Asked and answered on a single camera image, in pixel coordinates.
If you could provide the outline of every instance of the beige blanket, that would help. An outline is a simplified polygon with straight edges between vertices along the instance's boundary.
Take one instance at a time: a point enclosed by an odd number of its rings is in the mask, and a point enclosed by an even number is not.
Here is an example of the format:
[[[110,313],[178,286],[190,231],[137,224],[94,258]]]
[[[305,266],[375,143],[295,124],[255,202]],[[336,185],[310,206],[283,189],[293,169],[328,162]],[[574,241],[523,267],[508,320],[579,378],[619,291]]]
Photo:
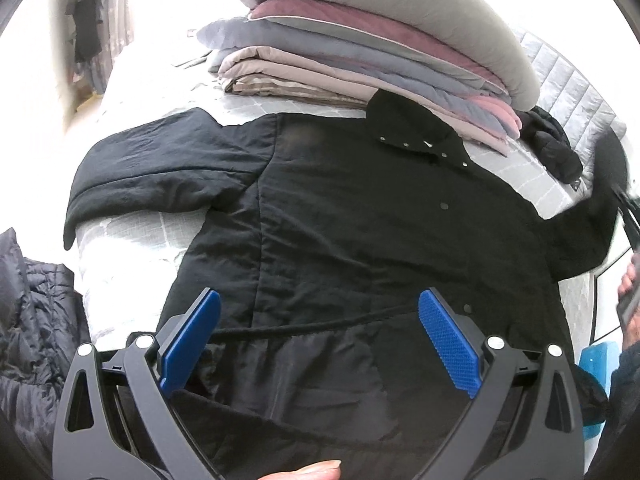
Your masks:
[[[228,90],[233,89],[233,81],[251,74],[295,81],[363,102],[368,102],[379,89],[386,90],[428,108],[436,117],[452,126],[460,137],[481,142],[505,156],[509,153],[504,140],[462,120],[425,97],[371,76],[333,68],[270,46],[249,46],[238,50],[225,58],[218,72]]]
[[[313,105],[329,105],[358,110],[364,110],[367,107],[367,102],[360,99],[263,74],[249,74],[238,79],[226,79],[223,89],[225,92],[236,95],[291,97],[296,101]]]

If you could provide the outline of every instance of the black jacket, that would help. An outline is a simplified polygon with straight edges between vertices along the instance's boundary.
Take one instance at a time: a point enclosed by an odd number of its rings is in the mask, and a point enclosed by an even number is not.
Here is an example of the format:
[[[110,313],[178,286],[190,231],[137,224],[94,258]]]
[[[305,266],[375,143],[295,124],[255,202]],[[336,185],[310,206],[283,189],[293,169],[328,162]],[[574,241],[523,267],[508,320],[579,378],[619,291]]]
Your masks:
[[[0,454],[26,449],[50,472],[58,401],[85,341],[89,331],[73,273],[23,257],[13,229],[0,234]],[[7,474],[6,458],[0,476]]]
[[[517,113],[522,120],[520,139],[533,150],[546,170],[563,184],[580,179],[582,161],[560,123],[539,106]]]
[[[420,292],[573,361],[558,281],[604,259],[616,217],[586,201],[543,221],[449,126],[379,92],[366,120],[222,127],[195,108],[111,136],[78,169],[65,245],[87,219],[206,205],[161,324],[204,286],[222,295],[205,396],[174,402],[229,479],[330,458],[344,478],[412,478],[468,403],[421,328]],[[603,420],[604,394],[576,377]]]

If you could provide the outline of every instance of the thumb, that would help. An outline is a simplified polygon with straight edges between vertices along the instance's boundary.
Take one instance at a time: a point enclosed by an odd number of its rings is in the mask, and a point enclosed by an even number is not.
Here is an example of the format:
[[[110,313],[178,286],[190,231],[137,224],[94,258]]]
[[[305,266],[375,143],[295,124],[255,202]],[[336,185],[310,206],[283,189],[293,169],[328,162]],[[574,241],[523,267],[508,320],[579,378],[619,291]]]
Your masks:
[[[329,460],[308,465],[297,471],[274,473],[259,480],[339,480],[340,461]]]

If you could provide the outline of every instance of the jacket sleeve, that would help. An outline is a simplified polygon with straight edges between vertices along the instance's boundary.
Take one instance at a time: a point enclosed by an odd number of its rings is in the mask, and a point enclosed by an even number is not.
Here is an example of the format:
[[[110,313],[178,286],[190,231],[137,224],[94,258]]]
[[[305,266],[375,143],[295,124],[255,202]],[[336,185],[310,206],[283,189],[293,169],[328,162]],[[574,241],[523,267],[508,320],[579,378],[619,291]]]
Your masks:
[[[278,116],[220,126],[200,108],[98,142],[74,178],[64,245],[84,221],[138,210],[223,208],[262,173],[273,156]]]
[[[616,226],[618,205],[613,196],[591,196],[543,221],[546,261],[556,282],[579,276],[607,257]]]
[[[586,478],[618,478],[609,477],[607,470],[613,463],[620,460],[636,457],[637,460],[637,433],[632,434],[632,441],[629,433],[625,433],[633,418],[638,418],[636,411],[640,406],[640,343],[623,351],[620,355],[620,367],[611,376],[611,394],[609,399],[609,410],[607,422],[598,443],[596,452],[589,473]],[[631,444],[633,451],[631,456],[625,457],[623,447]]]

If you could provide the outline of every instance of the quilted black puffer jacket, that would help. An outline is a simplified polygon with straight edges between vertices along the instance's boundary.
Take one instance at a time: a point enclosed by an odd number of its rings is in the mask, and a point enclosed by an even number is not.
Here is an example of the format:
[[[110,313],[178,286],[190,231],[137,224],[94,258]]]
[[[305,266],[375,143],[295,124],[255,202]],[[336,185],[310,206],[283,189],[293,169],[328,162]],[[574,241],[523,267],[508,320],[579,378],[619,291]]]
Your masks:
[[[47,472],[58,401],[85,341],[89,330],[74,274],[23,257],[13,229],[0,234],[0,415]]]

